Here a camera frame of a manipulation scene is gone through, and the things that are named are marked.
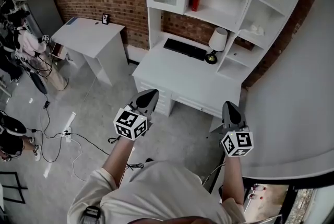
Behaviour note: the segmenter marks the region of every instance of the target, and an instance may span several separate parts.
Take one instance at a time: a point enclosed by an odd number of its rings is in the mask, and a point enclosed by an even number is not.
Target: concrete floor
[[[130,67],[132,72],[136,68],[132,64]],[[51,123],[46,134],[52,136],[61,132],[72,112],[75,112],[77,115],[71,125],[72,132],[79,133],[110,152],[113,145],[108,144],[107,139],[117,136],[113,119],[119,108],[137,92],[133,77],[129,75],[110,87],[94,80],[95,75],[87,64],[79,71],[65,65],[61,73],[70,78],[70,83],[62,92],[49,88]],[[6,101],[5,95],[2,95],[0,107],[6,106],[5,111],[10,116],[22,121],[27,128],[41,129],[40,112],[46,98],[26,74],[13,90],[13,97],[7,104]],[[45,127],[47,116],[44,110],[41,119]],[[180,103],[175,104],[170,117],[153,113],[153,126],[145,137],[136,141],[129,163],[144,162],[148,157],[173,160],[201,177],[207,176],[218,164],[223,151],[219,147],[220,137],[208,132],[211,119],[210,115]],[[37,142],[41,143],[40,133],[29,132],[27,135],[35,136]],[[85,179],[94,169],[103,165],[106,155],[76,135],[73,135],[73,139],[81,143],[83,152],[75,162],[75,172]],[[44,140],[43,152],[48,160],[56,157],[59,140]],[[51,165],[43,159],[35,162],[31,152],[24,152],[11,162],[1,162],[0,171],[18,172],[22,185],[28,188],[23,191],[25,205],[5,202],[5,209],[13,223],[66,223],[67,210],[84,184],[72,172],[72,162],[79,153],[80,148],[75,142],[67,143],[63,139],[60,156]],[[126,184],[130,174],[131,171],[126,173],[122,185]],[[0,182],[13,184],[13,179],[1,176]],[[7,190],[5,196],[18,198],[17,193]]]

